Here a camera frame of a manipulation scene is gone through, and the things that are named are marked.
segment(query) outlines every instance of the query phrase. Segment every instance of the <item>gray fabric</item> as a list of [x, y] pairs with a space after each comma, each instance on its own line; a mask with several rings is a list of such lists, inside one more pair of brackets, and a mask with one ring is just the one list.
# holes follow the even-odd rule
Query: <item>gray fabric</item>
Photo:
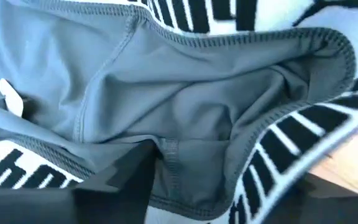
[[351, 78], [341, 46], [324, 35], [194, 48], [136, 14], [12, 2], [0, 0], [0, 79], [25, 111], [0, 107], [0, 129], [64, 147], [94, 171], [153, 139], [163, 154], [153, 194], [168, 204], [224, 205], [255, 130], [284, 105], [338, 94]]

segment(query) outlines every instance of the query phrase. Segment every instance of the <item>white tag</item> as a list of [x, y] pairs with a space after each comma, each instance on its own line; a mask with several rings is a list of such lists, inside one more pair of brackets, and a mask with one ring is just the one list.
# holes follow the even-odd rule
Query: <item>white tag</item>
[[15, 89], [4, 79], [0, 80], [0, 92], [5, 96], [7, 110], [16, 116], [23, 115], [23, 100]]

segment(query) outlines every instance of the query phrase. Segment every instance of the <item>garment label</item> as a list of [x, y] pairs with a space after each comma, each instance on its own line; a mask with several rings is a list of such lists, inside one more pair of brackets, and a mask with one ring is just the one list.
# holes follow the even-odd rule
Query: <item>garment label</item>
[[23, 115], [23, 100], [13, 87], [4, 79], [0, 80], [0, 92], [5, 96], [7, 110], [16, 116]]

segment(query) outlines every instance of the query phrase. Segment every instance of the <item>stitched seam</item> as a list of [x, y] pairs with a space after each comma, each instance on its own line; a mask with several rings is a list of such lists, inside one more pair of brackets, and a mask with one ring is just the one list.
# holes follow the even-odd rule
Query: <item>stitched seam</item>
[[136, 17], [131, 16], [128, 18], [128, 20], [126, 21], [124, 38], [120, 41], [118, 46], [113, 50], [112, 54], [102, 63], [102, 66], [100, 66], [98, 71], [92, 76], [91, 80], [89, 81], [89, 83], [85, 89], [83, 100], [81, 102], [80, 111], [76, 115], [76, 118], [75, 118], [75, 122], [74, 122], [75, 126], [74, 126], [74, 130], [73, 130], [73, 139], [74, 140], [76, 140], [78, 142], [84, 141], [85, 113], [86, 113], [86, 108], [87, 108], [88, 100], [89, 100], [89, 92], [90, 92], [91, 87], [93, 86], [93, 83], [95, 82], [95, 80], [97, 80], [103, 74], [102, 73], [103, 68], [106, 67], [106, 65], [109, 63], [114, 63], [114, 61], [118, 58], [120, 53], [124, 50], [125, 46], [129, 43], [130, 39], [134, 35], [134, 32], [135, 32], [134, 24], [136, 22], [137, 22]]

